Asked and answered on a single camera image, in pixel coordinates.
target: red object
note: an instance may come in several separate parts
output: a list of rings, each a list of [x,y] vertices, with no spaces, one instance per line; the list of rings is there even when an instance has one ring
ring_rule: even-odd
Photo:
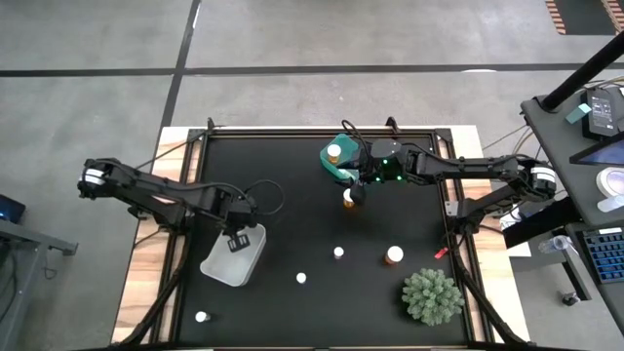
[[[443,255],[445,255],[447,253],[447,251],[449,250],[449,248],[443,248],[440,251],[438,251],[438,253],[436,253],[435,258],[436,259],[440,259],[442,258]]]

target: teal object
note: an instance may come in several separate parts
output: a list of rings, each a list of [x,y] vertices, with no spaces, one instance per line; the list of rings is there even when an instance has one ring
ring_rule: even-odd
[[[565,120],[570,124],[574,124],[585,117],[591,110],[592,108],[588,106],[587,103],[581,103],[565,117]]]
[[[346,134],[339,134],[329,144],[327,144],[323,150],[321,150],[321,164],[325,167],[333,176],[340,180],[348,178],[357,179],[360,174],[357,170],[340,170],[329,160],[328,147],[332,144],[340,146],[340,157],[338,157],[338,163],[351,159],[351,155],[358,149],[357,142],[351,140]]]

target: blue keyboard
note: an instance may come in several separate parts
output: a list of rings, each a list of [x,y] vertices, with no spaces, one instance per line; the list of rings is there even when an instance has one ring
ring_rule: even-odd
[[[585,244],[602,283],[624,281],[623,233],[585,235]]]

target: gray floor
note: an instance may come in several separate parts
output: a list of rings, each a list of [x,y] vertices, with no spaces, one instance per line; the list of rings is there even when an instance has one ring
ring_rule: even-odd
[[[0,69],[174,67],[190,0],[0,0]],[[561,36],[542,0],[204,0],[187,66],[581,62],[608,37]],[[473,124],[488,144],[521,126],[523,99],[569,72],[185,77],[174,126]],[[609,71],[614,76],[622,72]],[[114,200],[77,197],[88,157],[149,158],[170,77],[0,78],[0,193],[25,224],[80,242],[51,254],[22,350],[105,345],[137,223]],[[510,152],[514,139],[488,149]],[[531,140],[523,149],[534,154]],[[572,308],[561,267],[517,274],[531,339],[624,349],[604,302]]]

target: green plant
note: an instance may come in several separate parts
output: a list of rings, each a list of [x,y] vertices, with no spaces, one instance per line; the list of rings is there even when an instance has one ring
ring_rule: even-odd
[[[405,282],[403,301],[409,305],[408,313],[427,326],[448,323],[465,303],[454,281],[442,270],[423,268]]]

